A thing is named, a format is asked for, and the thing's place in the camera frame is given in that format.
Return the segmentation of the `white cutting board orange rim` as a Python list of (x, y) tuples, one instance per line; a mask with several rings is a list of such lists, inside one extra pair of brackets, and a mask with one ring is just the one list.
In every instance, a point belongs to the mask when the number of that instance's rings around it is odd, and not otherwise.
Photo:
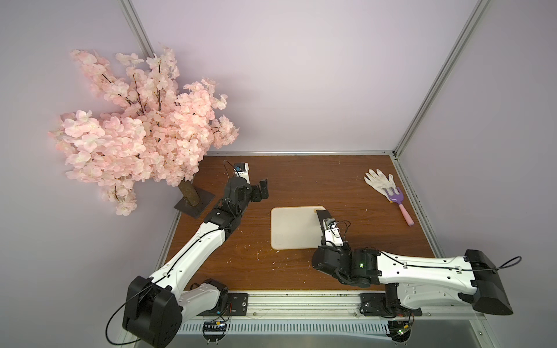
[(275, 207), (271, 210), (271, 247), (275, 250), (316, 249), (323, 236), (318, 210), (325, 208)]

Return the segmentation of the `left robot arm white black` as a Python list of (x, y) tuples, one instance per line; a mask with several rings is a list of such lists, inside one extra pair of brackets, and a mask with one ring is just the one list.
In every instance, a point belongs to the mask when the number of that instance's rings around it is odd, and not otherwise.
[(267, 180), (252, 185), (246, 174), (230, 178), (223, 198), (178, 253), (152, 275), (139, 275), (130, 283), (126, 301), (118, 308), (123, 313), (123, 329), (137, 341), (166, 347), (183, 321), (222, 303), (227, 288), (219, 282), (208, 281), (190, 291), (185, 287), (240, 226), (249, 203), (268, 197)]

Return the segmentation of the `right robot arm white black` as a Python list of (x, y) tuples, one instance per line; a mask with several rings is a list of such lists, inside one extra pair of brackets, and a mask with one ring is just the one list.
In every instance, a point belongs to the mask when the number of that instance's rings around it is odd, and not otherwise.
[(460, 257), (417, 258), (325, 244), (315, 251), (312, 266), (350, 287), (383, 285), (381, 311), (387, 318), (422, 307), (461, 304), (488, 315), (513, 314), (500, 268), (476, 249)]

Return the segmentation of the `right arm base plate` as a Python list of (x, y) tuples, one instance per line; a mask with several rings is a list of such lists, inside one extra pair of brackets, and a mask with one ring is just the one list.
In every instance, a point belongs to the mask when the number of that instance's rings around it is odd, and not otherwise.
[(423, 316), (422, 310), (411, 310), (403, 307), (401, 304), (389, 304), (385, 293), (361, 293), (360, 297), (360, 314), (365, 317), (381, 317), (381, 318), (412, 318)]

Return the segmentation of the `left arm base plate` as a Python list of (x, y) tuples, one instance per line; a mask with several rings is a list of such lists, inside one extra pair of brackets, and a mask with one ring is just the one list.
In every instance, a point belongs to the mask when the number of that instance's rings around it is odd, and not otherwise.
[(226, 293), (219, 297), (217, 305), (213, 309), (201, 312), (199, 316), (245, 317), (247, 315), (248, 303), (249, 303), (248, 293), (240, 293), (240, 292)]

